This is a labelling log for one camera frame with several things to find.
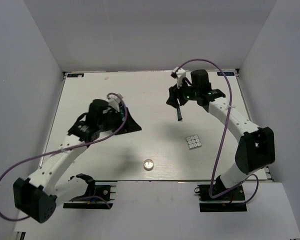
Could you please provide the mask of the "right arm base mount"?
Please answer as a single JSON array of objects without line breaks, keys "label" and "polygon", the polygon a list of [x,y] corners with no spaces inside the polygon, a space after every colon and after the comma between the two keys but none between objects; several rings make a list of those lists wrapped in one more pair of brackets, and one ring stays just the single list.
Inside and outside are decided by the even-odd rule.
[{"label": "right arm base mount", "polygon": [[246,196],[242,186],[218,198],[209,195],[209,184],[198,185],[194,193],[198,195],[199,210],[201,213],[235,213],[246,212]]}]

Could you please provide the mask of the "black mascara tube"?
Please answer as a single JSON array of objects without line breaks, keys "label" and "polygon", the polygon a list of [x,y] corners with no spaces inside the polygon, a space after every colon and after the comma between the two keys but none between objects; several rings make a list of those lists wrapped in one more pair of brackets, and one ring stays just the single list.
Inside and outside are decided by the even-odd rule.
[{"label": "black mascara tube", "polygon": [[181,122],[181,121],[183,120],[183,116],[182,116],[182,113],[181,113],[181,109],[178,108],[178,109],[176,110],[176,112],[177,112],[177,121],[178,121],[178,122]]}]

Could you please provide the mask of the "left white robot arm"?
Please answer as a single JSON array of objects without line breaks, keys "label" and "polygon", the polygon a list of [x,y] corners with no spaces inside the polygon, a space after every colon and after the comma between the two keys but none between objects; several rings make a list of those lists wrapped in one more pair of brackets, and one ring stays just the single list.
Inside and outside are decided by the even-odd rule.
[{"label": "left white robot arm", "polygon": [[14,182],[16,208],[38,223],[44,223],[59,205],[71,200],[96,198],[96,181],[87,174],[73,175],[63,184],[57,182],[101,133],[121,135],[141,129],[121,100],[94,99],[88,111],[82,113],[68,130],[58,152],[26,179],[18,178]]}]

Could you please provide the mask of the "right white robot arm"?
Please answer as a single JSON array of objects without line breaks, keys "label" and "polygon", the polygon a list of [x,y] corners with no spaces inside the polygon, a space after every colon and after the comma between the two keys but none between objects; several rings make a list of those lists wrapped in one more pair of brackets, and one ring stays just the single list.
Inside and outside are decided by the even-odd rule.
[{"label": "right white robot arm", "polygon": [[224,125],[224,134],[229,131],[237,140],[234,164],[219,176],[214,169],[209,186],[211,199],[226,200],[249,176],[275,161],[274,132],[269,127],[258,126],[238,112],[220,89],[212,88],[206,70],[194,70],[190,76],[188,79],[182,68],[172,70],[171,77],[176,79],[176,84],[168,89],[166,104],[176,109],[181,121],[180,107],[195,101]]}]

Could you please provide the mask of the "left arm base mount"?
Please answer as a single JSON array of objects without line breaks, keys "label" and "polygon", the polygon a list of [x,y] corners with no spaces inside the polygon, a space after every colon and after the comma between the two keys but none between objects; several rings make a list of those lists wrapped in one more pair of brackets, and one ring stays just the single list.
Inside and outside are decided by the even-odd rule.
[{"label": "left arm base mount", "polygon": [[80,173],[73,178],[81,179],[87,184],[83,195],[76,196],[63,204],[64,209],[110,210],[116,198],[117,182],[101,182],[91,176]]}]

